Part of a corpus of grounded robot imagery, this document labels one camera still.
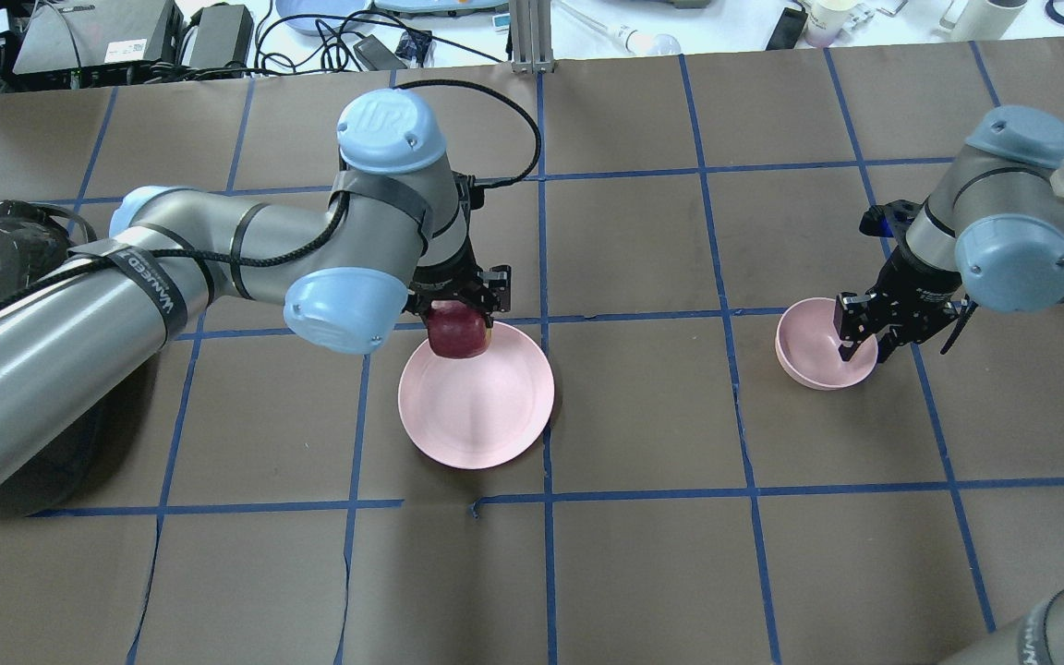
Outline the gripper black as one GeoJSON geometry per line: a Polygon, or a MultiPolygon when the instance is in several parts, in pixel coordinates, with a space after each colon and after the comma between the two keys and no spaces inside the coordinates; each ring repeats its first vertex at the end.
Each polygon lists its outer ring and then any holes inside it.
{"type": "Polygon", "coordinates": [[[485,201],[485,189],[472,174],[454,178],[458,202],[448,222],[435,228],[428,249],[419,257],[408,286],[403,312],[423,316],[440,300],[456,300],[472,307],[485,320],[508,314],[512,304],[512,271],[508,264],[478,265],[470,240],[470,215],[485,201]]]}
{"type": "Polygon", "coordinates": [[[949,330],[940,354],[954,348],[979,304],[970,296],[953,300],[961,286],[955,271],[945,271],[895,249],[876,282],[862,294],[839,294],[833,328],[839,336],[839,359],[852,362],[866,340],[876,338],[878,363],[905,345],[921,345],[949,330]]]}

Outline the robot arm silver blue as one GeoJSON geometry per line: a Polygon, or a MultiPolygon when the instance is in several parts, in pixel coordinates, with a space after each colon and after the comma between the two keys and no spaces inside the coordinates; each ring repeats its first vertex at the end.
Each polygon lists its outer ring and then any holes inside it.
{"type": "MultiPolygon", "coordinates": [[[[869,207],[861,231],[896,242],[869,290],[841,292],[832,327],[849,361],[950,330],[976,307],[1064,306],[1064,122],[1021,105],[992,109],[937,186],[915,205],[869,207]]],[[[950,664],[1064,664],[1064,589],[949,656],[950,664]]]]}
{"type": "Polygon", "coordinates": [[[317,213],[190,187],[139,187],[107,238],[0,299],[0,487],[220,297],[273,303],[310,344],[372,354],[414,314],[443,358],[476,358],[512,269],[478,265],[487,184],[449,163],[414,85],[360,94],[336,127],[317,213]]]}

